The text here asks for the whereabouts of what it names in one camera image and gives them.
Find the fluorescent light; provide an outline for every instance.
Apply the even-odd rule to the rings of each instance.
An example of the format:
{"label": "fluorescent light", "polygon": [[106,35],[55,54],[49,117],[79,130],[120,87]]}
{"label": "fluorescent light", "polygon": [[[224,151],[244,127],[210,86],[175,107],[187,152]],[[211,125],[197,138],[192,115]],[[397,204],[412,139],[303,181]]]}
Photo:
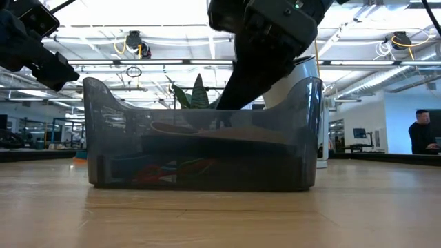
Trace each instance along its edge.
{"label": "fluorescent light", "polygon": [[331,65],[392,65],[394,61],[331,61]]}
{"label": "fluorescent light", "polygon": [[144,60],[144,59],[136,59],[136,60],[122,60],[119,61],[123,65],[163,65],[163,64],[182,64],[182,60]]}
{"label": "fluorescent light", "polygon": [[48,101],[82,101],[83,99],[48,99]]}
{"label": "fluorescent light", "polygon": [[359,103],[361,99],[334,99],[336,103]]}
{"label": "fluorescent light", "polygon": [[191,60],[191,64],[194,65],[232,65],[232,60]]}
{"label": "fluorescent light", "polygon": [[403,61],[401,65],[441,65],[441,61]]}
{"label": "fluorescent light", "polygon": [[9,101],[43,101],[44,99],[8,99]]}
{"label": "fluorescent light", "polygon": [[59,103],[59,102],[56,102],[56,101],[54,103],[56,103],[57,105],[63,106],[63,107],[72,107],[71,105],[68,105],[68,104],[65,104],[65,103]]}
{"label": "fluorescent light", "polygon": [[116,58],[118,58],[118,59],[122,59],[119,55],[117,55],[117,54],[111,54],[110,56],[114,56],[114,57],[116,57]]}
{"label": "fluorescent light", "polygon": [[31,96],[51,97],[51,94],[39,90],[19,90],[20,93],[29,94]]}
{"label": "fluorescent light", "polygon": [[113,61],[109,60],[75,60],[69,61],[70,65],[112,65]]}
{"label": "fluorescent light", "polygon": [[159,101],[159,99],[120,99],[122,101]]}

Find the wire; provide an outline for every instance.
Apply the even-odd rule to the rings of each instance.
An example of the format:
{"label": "wire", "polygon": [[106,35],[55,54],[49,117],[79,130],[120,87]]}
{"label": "wire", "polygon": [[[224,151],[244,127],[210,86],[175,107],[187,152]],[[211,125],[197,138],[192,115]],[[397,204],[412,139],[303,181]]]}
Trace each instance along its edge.
{"label": "wire", "polygon": [[76,0],[67,0],[64,3],[60,4],[59,6],[51,9],[50,13],[51,14],[55,14],[58,11],[60,11],[61,9],[63,9],[64,7],[67,7],[68,5],[70,5],[71,3],[75,2]]}
{"label": "wire", "polygon": [[127,45],[127,36],[125,36],[124,38],[124,47],[123,47],[123,51],[118,50],[118,48],[116,47],[116,37],[115,37],[115,42],[113,43],[113,47],[115,48],[115,51],[118,52],[119,54],[123,54],[125,52],[125,47]]}
{"label": "wire", "polygon": [[394,41],[395,38],[396,38],[396,36],[392,36],[392,38],[391,38],[391,41],[392,41],[394,44],[397,44],[397,45],[402,46],[402,47],[405,47],[405,48],[414,48],[414,47],[416,47],[416,46],[422,45],[422,44],[426,43],[427,41],[429,41],[430,36],[428,35],[428,36],[427,36],[427,39],[426,39],[425,41],[423,41],[423,42],[419,42],[418,44],[415,44],[415,45],[405,45],[405,44],[398,43],[398,42]]}
{"label": "wire", "polygon": [[409,54],[411,55],[412,60],[415,60],[415,57],[413,57],[413,53],[412,53],[411,48],[408,48],[408,49],[409,49]]}
{"label": "wire", "polygon": [[441,27],[438,21],[436,20],[435,16],[432,13],[432,10],[429,7],[429,4],[427,3],[427,0],[421,0],[424,8],[426,9],[427,14],[429,15],[430,20],[433,23],[433,26],[435,26],[435,29],[438,31],[438,34],[441,35]]}
{"label": "wire", "polygon": [[320,77],[320,64],[318,63],[318,47],[317,47],[317,39],[314,40],[314,46],[316,47],[316,62],[317,62],[318,77]]}

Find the wooden board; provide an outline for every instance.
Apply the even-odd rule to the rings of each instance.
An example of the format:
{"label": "wooden board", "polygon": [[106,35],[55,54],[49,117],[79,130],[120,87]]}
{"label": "wooden board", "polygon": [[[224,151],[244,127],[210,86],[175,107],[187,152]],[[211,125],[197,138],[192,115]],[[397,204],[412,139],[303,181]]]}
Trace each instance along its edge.
{"label": "wooden board", "polygon": [[329,161],[303,193],[101,190],[72,160],[0,165],[0,247],[440,247],[441,169]]}

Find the person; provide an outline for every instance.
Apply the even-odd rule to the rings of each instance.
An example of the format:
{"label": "person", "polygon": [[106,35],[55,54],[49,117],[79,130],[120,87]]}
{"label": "person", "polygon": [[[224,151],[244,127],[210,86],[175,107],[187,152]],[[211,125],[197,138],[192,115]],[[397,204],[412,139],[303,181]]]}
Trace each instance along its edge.
{"label": "person", "polygon": [[409,127],[412,154],[438,154],[435,137],[431,133],[430,116],[427,110],[416,111],[416,122]]}

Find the translucent gray bin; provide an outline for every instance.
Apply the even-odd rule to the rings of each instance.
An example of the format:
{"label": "translucent gray bin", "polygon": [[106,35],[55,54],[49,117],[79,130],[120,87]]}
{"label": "translucent gray bin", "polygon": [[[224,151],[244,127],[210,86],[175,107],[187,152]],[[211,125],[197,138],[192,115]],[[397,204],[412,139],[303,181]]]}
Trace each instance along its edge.
{"label": "translucent gray bin", "polygon": [[96,187],[298,191],[314,185],[322,81],[268,110],[149,110],[84,84],[89,182]]}

